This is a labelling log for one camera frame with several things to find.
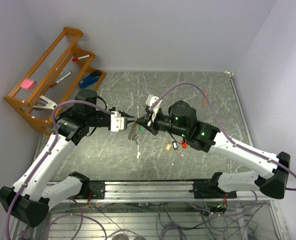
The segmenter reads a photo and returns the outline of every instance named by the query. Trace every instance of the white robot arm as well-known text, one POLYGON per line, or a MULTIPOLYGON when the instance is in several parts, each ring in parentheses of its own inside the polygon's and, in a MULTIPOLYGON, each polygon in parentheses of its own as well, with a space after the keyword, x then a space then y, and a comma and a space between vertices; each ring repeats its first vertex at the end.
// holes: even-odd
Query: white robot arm
MULTIPOLYGON (((96 93, 94 91, 89 92, 89 89, 79 92, 79 98, 93 103, 95 103, 96 96, 96 93)), ((198 121, 195 109, 191 108, 187 103, 183 101, 174 103, 169 108, 169 115, 164 115, 159 107, 160 105, 152 112, 147 111, 147 114, 138 118, 136 123, 154 135, 158 131, 163 131, 182 136, 186 143, 196 150, 229 157, 252 170, 228 174, 216 172, 211 179, 194 180, 196 184, 194 184, 194 188, 190 192, 195 198, 206 198, 209 192, 219 197, 226 193, 246 190, 261 191, 276 199, 283 198, 288 178, 286 171, 282 171, 272 162, 265 161, 255 154, 236 147, 235 144, 227 140, 226 136, 218 128, 198 121)), ((126 129, 127 124, 131 122, 128 119, 133 118, 124 112, 116 111, 115 108, 110 111, 113 111, 114 114, 108 115, 75 104, 75 106, 60 115, 57 119, 59 126, 58 140, 51 153, 42 162, 18 198, 16 207, 13 208, 11 213, 13 216, 31 227, 36 227, 43 221, 47 212, 61 201, 69 197, 86 198, 88 196, 91 181, 78 172, 71 173, 65 180, 56 185, 46 186, 52 175, 73 152, 82 137, 89 132, 89 127, 108 127, 109 130, 117 132, 126 129)), ((26 177, 41 161, 44 154, 49 151, 49 147, 54 140, 55 135, 53 134, 31 167, 12 187, 4 186, 1 188, 0 201, 6 211, 14 195, 24 184, 26 177)), ((289 167, 290 156, 284 152, 276 155, 258 150, 235 139, 233 141, 266 156, 268 159, 282 163, 287 168, 289 167)), ((99 181, 97 184, 99 191, 95 193, 94 198, 103 199, 104 183, 99 181)))

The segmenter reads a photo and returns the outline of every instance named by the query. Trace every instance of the orange wooden shelf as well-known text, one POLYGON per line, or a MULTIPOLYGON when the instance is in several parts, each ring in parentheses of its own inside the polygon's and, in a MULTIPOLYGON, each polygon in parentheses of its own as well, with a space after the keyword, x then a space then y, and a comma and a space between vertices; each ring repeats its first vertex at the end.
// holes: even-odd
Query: orange wooden shelf
MULTIPOLYGON (((97 70, 90 67, 95 54, 77 46, 77 41, 82 35, 82 31, 79 29, 63 28, 60 35, 37 62, 22 77, 13 90, 4 97, 31 127, 42 134, 51 134, 52 119, 49 112, 33 109, 33 106, 39 104, 40 96, 46 96, 57 104, 62 103, 69 98, 85 72, 91 73, 97 70), (90 57, 72 62, 72 58, 84 55, 90 55, 90 57), (72 74, 67 79, 50 88, 53 82, 68 72, 72 74), (21 88, 21 83, 27 78, 37 82, 37 85, 31 91, 21 88)), ((95 91, 105 77, 105 72, 102 70, 100 72, 101 76, 94 86, 95 91)))

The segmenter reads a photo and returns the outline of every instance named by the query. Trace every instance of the marker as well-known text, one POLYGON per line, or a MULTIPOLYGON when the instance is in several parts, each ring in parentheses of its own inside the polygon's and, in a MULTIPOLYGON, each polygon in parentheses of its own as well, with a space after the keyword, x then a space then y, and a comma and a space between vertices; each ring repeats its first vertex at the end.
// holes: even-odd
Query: marker
POLYGON ((52 83, 50 85, 50 88, 53 88, 55 85, 57 85, 59 82, 63 81, 67 76, 69 76, 71 74, 72 74, 72 72, 69 72, 69 73, 65 74, 62 78, 60 78, 59 80, 57 80, 54 83, 52 83))
POLYGON ((85 56, 80 56, 80 57, 75 57, 72 59, 73 62, 76 62, 77 60, 80 60, 80 59, 86 59, 88 58, 90 55, 85 55, 85 56))

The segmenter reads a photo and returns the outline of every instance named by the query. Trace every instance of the pink sponge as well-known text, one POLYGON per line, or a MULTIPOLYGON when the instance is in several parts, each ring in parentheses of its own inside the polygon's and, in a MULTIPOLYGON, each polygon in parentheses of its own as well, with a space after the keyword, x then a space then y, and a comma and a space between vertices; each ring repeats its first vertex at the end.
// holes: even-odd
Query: pink sponge
POLYGON ((36 81, 34 81, 32 79, 29 79, 29 78, 26 78, 21 83, 21 88, 23 88, 25 90, 31 90, 36 84, 37 84, 36 81))

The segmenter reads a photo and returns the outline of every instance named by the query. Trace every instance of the tabletop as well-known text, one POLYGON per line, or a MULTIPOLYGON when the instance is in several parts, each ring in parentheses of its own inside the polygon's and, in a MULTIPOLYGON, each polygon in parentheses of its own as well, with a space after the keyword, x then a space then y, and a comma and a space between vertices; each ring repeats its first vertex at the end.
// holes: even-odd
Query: tabletop
MULTIPOLYGON (((127 114, 141 117, 145 114, 144 103, 153 94, 160 96, 169 87, 180 82, 193 82, 204 90, 213 104, 219 120, 233 138, 249 144, 246 125, 236 98, 233 81, 223 72, 146 72, 111 71, 98 89, 108 104, 127 114)), ((79 91, 76 88, 72 98, 79 91)), ((184 100, 197 110, 200 121, 217 126, 204 97, 193 86, 182 85, 173 89, 162 101, 164 113, 170 105, 184 100)), ((179 155, 173 148, 165 151, 167 141, 173 141, 165 132, 153 136, 147 130, 139 133, 139 152, 134 141, 128 140, 127 130, 110 132, 98 128, 93 135, 84 137, 74 152, 63 162, 52 177, 61 181, 72 172, 79 172, 91 180, 177 180, 210 178, 214 172, 238 173, 246 167, 216 154, 206 154, 190 147, 179 155)), ((49 136, 44 135, 37 152, 40 153, 49 136)))

